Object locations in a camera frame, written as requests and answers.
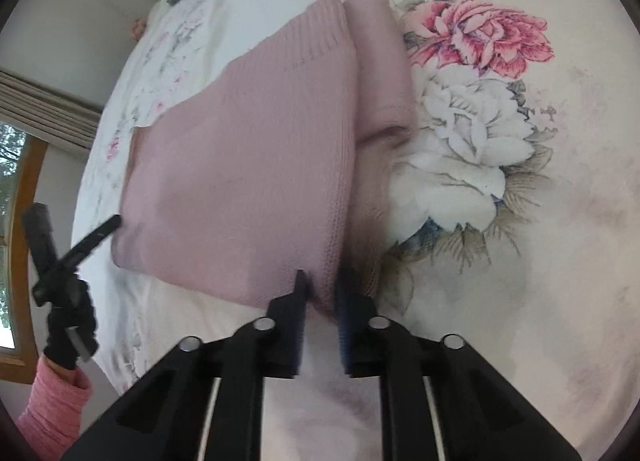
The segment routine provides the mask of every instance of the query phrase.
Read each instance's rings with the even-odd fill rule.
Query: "bed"
[[[156,4],[102,115],[75,241],[118,211],[133,127],[312,1]],[[638,31],[619,0],[390,2],[426,107],[394,173],[380,311],[426,338],[465,336],[583,459],[600,459],[640,397]],[[448,53],[469,11],[484,17],[467,34],[485,42]],[[219,339],[262,314],[118,269],[109,247],[81,275],[96,361],[120,392],[183,336]],[[298,381],[266,384],[263,459],[380,459],[377,384],[340,373],[337,330],[311,314]]]

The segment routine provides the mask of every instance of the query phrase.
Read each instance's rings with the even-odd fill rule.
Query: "wooden furniture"
[[[18,164],[15,197],[7,214],[9,246],[6,253],[6,282],[10,287],[10,314],[15,349],[0,348],[0,379],[18,383],[33,383],[38,362],[38,350],[31,323],[29,250],[20,214],[33,203],[46,151],[46,142],[28,138]]]

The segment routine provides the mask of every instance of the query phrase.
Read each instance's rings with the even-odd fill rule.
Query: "pink knit sweater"
[[[317,0],[136,129],[113,260],[254,307],[304,269],[326,311],[342,260],[373,295],[391,152],[415,124],[388,0]]]
[[[16,425],[42,461],[58,461],[78,439],[82,408],[91,395],[91,382],[79,368],[76,384],[70,385],[40,358],[29,403]]]

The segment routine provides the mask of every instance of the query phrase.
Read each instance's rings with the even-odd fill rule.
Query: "pink sleeve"
[[[82,408],[91,394],[91,382],[80,369],[76,385],[69,385],[38,360],[29,403],[16,425],[42,461],[58,461],[78,439]]]

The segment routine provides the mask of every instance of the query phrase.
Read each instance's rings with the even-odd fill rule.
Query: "metal screw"
[[[371,329],[386,329],[390,325],[389,319],[383,316],[374,316],[369,319],[369,327]]]
[[[202,340],[200,340],[197,336],[187,336],[183,338],[180,342],[180,349],[185,352],[195,351],[202,344]]]
[[[262,318],[254,321],[254,327],[258,331],[268,331],[276,327],[276,321],[273,318],[263,316]]]
[[[460,335],[447,335],[444,337],[444,345],[449,349],[462,349],[465,346],[465,339]]]

